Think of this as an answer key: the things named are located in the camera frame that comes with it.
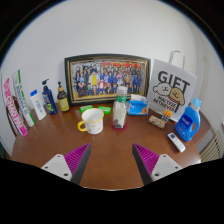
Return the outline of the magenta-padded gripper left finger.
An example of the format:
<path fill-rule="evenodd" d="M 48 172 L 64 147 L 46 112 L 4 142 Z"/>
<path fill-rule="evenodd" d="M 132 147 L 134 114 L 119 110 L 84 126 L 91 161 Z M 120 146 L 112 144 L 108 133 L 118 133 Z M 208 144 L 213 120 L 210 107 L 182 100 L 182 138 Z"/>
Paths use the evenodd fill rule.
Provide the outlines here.
<path fill-rule="evenodd" d="M 87 143 L 66 155 L 56 154 L 42 169 L 79 185 L 90 154 L 91 145 Z"/>

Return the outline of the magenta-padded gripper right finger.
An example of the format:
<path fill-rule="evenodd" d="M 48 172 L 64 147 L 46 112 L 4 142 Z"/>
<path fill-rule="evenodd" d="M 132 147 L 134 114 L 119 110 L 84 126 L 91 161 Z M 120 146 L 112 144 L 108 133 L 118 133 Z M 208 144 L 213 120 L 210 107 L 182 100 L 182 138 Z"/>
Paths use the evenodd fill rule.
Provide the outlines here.
<path fill-rule="evenodd" d="M 144 185 L 182 169 L 182 167 L 167 154 L 158 155 L 136 143 L 132 146 L 132 153 Z"/>

